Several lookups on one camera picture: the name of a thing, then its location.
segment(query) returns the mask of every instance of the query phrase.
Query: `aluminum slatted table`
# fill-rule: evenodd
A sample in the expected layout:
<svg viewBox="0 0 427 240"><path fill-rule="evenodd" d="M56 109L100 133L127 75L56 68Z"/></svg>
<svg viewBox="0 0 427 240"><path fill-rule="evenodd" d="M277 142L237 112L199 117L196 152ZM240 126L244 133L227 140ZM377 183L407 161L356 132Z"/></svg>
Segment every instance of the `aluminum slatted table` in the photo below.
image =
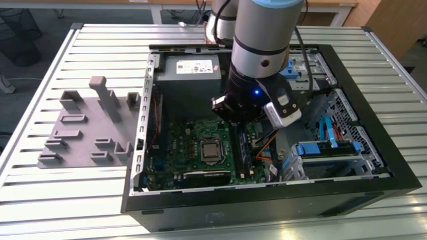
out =
<svg viewBox="0 0 427 240"><path fill-rule="evenodd" d="M203 31L201 27L119 24L85 24L69 30L0 158L0 239L425 239L425 93L376 36L357 27L301 27L300 33L304 43L331 44L337 52L424 185L408 195L384 199L340 217L147 234L129 216L120 215L124 166L36 167L62 107L62 91L77 90L82 97L94 97L88 88L90 76L105 76L106 87L117 96L141 91L148 45L203 44Z"/></svg>

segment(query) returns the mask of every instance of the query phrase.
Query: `blue latch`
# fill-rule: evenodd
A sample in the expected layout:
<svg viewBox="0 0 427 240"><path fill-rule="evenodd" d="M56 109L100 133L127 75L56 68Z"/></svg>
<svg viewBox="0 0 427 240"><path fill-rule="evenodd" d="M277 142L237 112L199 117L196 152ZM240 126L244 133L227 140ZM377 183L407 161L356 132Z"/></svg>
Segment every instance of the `blue latch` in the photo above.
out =
<svg viewBox="0 0 427 240"><path fill-rule="evenodd" d="M287 157L285 160L283 161L281 169L287 166L288 162L289 162L289 157Z"/></svg>
<svg viewBox="0 0 427 240"><path fill-rule="evenodd" d="M320 149L317 146L317 143L315 142L307 142L299 144L305 152L305 154L320 154Z"/></svg>
<svg viewBox="0 0 427 240"><path fill-rule="evenodd" d="M301 145L296 145L295 148L296 148L297 155L304 155L304 149Z"/></svg>
<svg viewBox="0 0 427 240"><path fill-rule="evenodd" d="M320 123L319 123L319 138L320 140L327 140L331 142L331 147L336 148L339 145L335 141L335 133L333 133L333 128L332 128L332 121L331 118L328 116L321 116L320 118Z"/></svg>
<svg viewBox="0 0 427 240"><path fill-rule="evenodd" d="M287 78L287 79L296 79L300 74L297 71L293 71L293 67L292 67L292 59L287 60L287 65L284 67L284 69L280 71L280 74Z"/></svg>
<svg viewBox="0 0 427 240"><path fill-rule="evenodd" d="M360 143L357 141L352 142L352 146L353 146L353 150L355 152L359 154L361 152L361 146Z"/></svg>

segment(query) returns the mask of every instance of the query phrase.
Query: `white sticker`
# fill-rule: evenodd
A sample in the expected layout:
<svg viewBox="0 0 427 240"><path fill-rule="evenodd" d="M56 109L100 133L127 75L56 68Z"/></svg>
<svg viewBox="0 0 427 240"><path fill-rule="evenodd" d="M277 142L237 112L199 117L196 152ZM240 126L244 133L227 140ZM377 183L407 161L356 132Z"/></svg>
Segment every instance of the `white sticker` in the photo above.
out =
<svg viewBox="0 0 427 240"><path fill-rule="evenodd" d="M305 70L307 70L307 68L305 68L304 65L299 65L299 66L295 65L293 67L295 67L295 70L296 70L296 71L305 71Z"/></svg>
<svg viewBox="0 0 427 240"><path fill-rule="evenodd" d="M185 60L176 63L176 74L213 73L212 60Z"/></svg>
<svg viewBox="0 0 427 240"><path fill-rule="evenodd" d="M272 164L269 165L269 172L277 176L277 168Z"/></svg>

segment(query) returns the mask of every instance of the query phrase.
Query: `black trash bin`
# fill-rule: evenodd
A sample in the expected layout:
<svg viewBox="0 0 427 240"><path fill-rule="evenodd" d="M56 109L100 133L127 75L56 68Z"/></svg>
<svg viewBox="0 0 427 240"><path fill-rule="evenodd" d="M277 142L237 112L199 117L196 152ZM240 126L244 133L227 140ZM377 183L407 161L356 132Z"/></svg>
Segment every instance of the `black trash bin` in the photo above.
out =
<svg viewBox="0 0 427 240"><path fill-rule="evenodd" d="M20 23L30 40L40 38L41 31L28 8L0 8L0 18L5 23Z"/></svg>
<svg viewBox="0 0 427 240"><path fill-rule="evenodd" d="M0 23L0 52L20 67L33 65L41 58L28 32L17 22Z"/></svg>

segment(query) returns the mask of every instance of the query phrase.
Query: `workbench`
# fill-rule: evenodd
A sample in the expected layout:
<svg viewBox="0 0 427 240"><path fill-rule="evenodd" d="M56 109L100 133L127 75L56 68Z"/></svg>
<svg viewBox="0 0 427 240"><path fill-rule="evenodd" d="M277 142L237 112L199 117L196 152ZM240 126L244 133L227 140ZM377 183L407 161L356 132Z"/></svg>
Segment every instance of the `workbench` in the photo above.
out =
<svg viewBox="0 0 427 240"><path fill-rule="evenodd" d="M300 27L300 33L305 44L333 46L423 188L345 216L147 235L133 218L120 215L124 166L38 169L37 156L62 108L64 90L94 97L89 78L105 76L117 97L141 93L148 45L203 44L204 29L85 24L66 34L0 157L0 239L129 235L152 239L425 239L427 95L373 33L357 27ZM297 44L295 36L291 43Z"/></svg>
<svg viewBox="0 0 427 240"><path fill-rule="evenodd" d="M205 10L211 10L211 2L207 0ZM356 0L308 0L308 12L335 13L331 22L335 27L343 26L349 11L356 6ZM152 23L161 24L161 10L196 10L197 6L195 0L2 0L0 8L145 9L151 10Z"/></svg>

